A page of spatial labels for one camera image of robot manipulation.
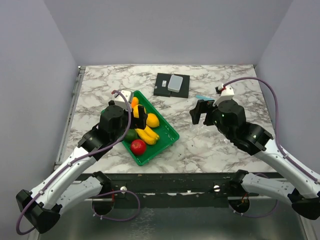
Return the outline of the green plastic tray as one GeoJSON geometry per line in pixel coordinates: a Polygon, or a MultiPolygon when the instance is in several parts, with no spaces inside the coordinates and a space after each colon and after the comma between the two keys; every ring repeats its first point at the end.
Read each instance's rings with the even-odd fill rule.
{"type": "Polygon", "coordinates": [[[160,125],[158,127],[150,127],[154,132],[159,135],[159,140],[155,145],[146,144],[146,151],[143,155],[134,155],[130,149],[131,142],[122,141],[123,146],[132,156],[134,161],[138,166],[143,166],[148,163],[150,160],[155,158],[161,152],[163,152],[166,148],[170,147],[173,143],[175,143],[180,135],[176,132],[176,130],[165,120],[165,118],[154,108],[154,106],[148,101],[148,99],[138,90],[133,92],[133,97],[137,97],[139,100],[139,105],[143,105],[146,108],[146,113],[155,114],[158,119],[160,125]]]}

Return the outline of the green lime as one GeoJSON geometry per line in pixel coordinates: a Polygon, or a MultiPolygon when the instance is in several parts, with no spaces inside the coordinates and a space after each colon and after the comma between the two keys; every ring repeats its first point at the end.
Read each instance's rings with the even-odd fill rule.
{"type": "Polygon", "coordinates": [[[129,129],[124,137],[124,141],[131,143],[138,138],[137,132],[134,129],[129,129]]]}

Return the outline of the red apple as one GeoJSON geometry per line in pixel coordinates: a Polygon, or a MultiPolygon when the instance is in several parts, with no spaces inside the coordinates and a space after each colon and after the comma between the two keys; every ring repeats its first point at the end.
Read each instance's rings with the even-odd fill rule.
{"type": "Polygon", "coordinates": [[[147,145],[141,139],[135,139],[130,144],[130,150],[136,156],[143,155],[145,153],[146,149],[147,149],[147,145]]]}

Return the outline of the clear zip top bag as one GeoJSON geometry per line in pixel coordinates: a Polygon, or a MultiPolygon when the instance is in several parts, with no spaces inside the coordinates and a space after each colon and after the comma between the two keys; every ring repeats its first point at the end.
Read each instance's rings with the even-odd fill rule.
{"type": "MultiPolygon", "coordinates": [[[[216,126],[214,126],[214,125],[210,125],[210,126],[208,126],[208,125],[204,125],[204,120],[203,120],[203,122],[201,123],[201,127],[199,127],[199,132],[200,133],[204,133],[204,134],[208,134],[209,133],[209,131],[216,131],[216,132],[219,132],[219,130],[217,129],[217,127],[216,126]]],[[[239,140],[239,132],[238,132],[238,134],[236,135],[236,136],[225,136],[225,135],[223,135],[227,140],[229,140],[229,141],[231,141],[232,143],[235,143],[235,142],[237,142],[238,140],[239,140]]]]}

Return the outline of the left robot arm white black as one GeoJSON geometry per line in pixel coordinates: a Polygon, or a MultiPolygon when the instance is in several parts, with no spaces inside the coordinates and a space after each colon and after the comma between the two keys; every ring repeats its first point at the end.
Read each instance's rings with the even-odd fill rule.
{"type": "Polygon", "coordinates": [[[111,180],[102,172],[94,172],[83,182],[73,182],[102,158],[114,145],[123,141],[129,129],[144,129],[147,114],[110,102],[100,114],[99,122],[86,132],[78,146],[49,177],[31,190],[16,195],[20,216],[25,217],[40,234],[49,231],[67,210],[81,201],[112,191],[111,180]]]}

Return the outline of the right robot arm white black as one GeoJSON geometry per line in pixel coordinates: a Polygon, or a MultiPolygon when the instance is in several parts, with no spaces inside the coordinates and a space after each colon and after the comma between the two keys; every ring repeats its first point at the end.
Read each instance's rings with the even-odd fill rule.
{"type": "Polygon", "coordinates": [[[229,182],[230,191],[240,196],[254,193],[291,205],[299,215],[316,220],[320,216],[320,185],[310,177],[312,170],[301,171],[302,163],[282,154],[272,134],[246,119],[245,110],[234,100],[215,106],[213,100],[198,100],[190,110],[192,123],[197,125],[205,114],[204,125],[216,126],[235,147],[262,160],[276,170],[286,182],[263,178],[238,170],[229,182]]]}

